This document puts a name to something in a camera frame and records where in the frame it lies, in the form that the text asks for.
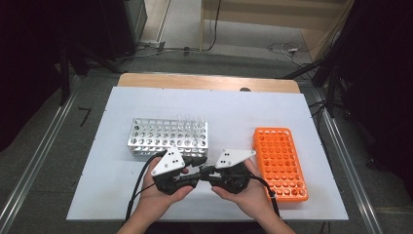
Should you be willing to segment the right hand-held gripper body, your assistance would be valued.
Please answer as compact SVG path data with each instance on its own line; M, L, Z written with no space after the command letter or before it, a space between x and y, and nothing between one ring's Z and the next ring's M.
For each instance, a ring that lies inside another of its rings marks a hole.
M208 175L208 182L233 194L242 192L250 180L244 161L255 155L254 150L224 149Z

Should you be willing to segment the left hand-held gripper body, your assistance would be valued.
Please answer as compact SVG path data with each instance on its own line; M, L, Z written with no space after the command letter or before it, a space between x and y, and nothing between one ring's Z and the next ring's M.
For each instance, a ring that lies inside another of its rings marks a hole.
M168 149L151 172L158 190L167 195L172 195L184 186L195 188L198 183L196 180L179 181L185 168L187 167L184 166L183 155L179 150L176 147Z

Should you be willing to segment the silver metal test tube rack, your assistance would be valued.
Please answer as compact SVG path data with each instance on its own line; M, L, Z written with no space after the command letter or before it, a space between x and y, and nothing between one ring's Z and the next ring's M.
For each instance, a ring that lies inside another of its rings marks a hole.
M173 146L183 156L207 156L207 121L134 118L127 146L133 156L153 155Z

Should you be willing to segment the orange plastic test tube rack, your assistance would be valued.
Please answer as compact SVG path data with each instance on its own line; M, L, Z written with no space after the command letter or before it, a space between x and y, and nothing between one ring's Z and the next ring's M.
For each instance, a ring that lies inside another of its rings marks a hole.
M309 198L290 129L256 128L252 146L258 169L278 202L304 202Z

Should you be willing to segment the person's left hand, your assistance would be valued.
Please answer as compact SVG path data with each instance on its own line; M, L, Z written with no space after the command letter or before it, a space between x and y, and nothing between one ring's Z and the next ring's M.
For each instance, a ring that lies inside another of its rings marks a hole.
M150 166L144 176L142 183L144 191L140 193L138 204L132 214L132 217L140 224L151 224L158 220L171 205L183 200L193 190L192 186L184 186L172 195L160 192L154 185L154 180L151 175L152 170L153 166Z

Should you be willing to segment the person's right hand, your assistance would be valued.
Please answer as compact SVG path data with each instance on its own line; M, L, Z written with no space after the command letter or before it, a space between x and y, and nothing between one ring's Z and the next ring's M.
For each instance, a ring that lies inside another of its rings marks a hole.
M273 226L278 220L273 206L267 198L264 185L256 179L251 179L246 189L238 194L233 194L221 187L211 188L219 197L234 202L249 217L258 223Z

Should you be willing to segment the white board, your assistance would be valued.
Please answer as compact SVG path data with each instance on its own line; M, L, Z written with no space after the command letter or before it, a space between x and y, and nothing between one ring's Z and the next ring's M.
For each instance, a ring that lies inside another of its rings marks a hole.
M291 130L309 198L281 203L286 220L345 220L348 215L327 163L307 102L301 94L153 88L113 88L74 194L70 220L122 220L143 161L127 147L134 118L177 119L202 115L208 153L249 149L258 127Z

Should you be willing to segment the black metal stand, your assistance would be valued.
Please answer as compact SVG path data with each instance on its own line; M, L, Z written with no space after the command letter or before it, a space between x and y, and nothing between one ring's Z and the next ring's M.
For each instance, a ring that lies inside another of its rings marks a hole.
M116 74L123 74L123 71L115 67L106 59L102 58L92 50L86 48L80 43L64 40L59 45L59 66L61 77L61 100L60 104L64 105L71 94L69 80L69 65L72 65L75 72L79 75L87 75L89 67L86 58L91 58L98 64L107 68Z
M337 51L332 49L326 56L322 56L312 63L297 63L299 68L296 71L282 77L284 80L292 80L315 69L316 74L311 83L314 87L321 87L324 83L327 83L327 95L321 106L327 111L330 118L334 118L334 108L339 107L339 104L334 101L336 85L338 84L337 57Z

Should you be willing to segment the dark cabinet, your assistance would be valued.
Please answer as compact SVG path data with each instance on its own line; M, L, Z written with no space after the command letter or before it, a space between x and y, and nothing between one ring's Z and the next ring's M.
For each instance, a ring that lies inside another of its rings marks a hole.
M144 0L99 0L109 40L108 58L120 59L136 51L147 22Z

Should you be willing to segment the light wooden platform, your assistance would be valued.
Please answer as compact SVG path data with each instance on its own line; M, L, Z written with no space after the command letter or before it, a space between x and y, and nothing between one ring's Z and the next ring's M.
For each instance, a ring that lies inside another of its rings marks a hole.
M312 59L346 23L355 0L201 0L199 50L204 49L205 20L299 28Z

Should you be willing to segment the dark curtain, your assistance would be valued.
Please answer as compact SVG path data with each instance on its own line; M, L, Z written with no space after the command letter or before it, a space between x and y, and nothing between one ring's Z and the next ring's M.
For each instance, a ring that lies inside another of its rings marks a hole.
M340 38L343 103L413 199L413 0L355 0Z
M85 46L76 33L93 0L0 0L0 152L64 76L61 57L82 70Z

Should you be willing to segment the metal floor rail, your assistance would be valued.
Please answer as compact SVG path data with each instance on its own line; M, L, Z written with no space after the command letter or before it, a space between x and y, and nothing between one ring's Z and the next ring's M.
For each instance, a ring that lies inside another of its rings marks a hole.
M42 169L68 115L84 76L70 80L69 98L60 104L60 92L52 95L30 119L12 144L0 152L0 234L11 228L36 177Z
M348 148L339 131L336 118L331 118L328 113L323 113L322 117L338 154L338 158L340 159L347 181L351 187L357 203L357 208L364 221L367 232L369 234L384 234L380 221L360 180L357 168L352 161Z

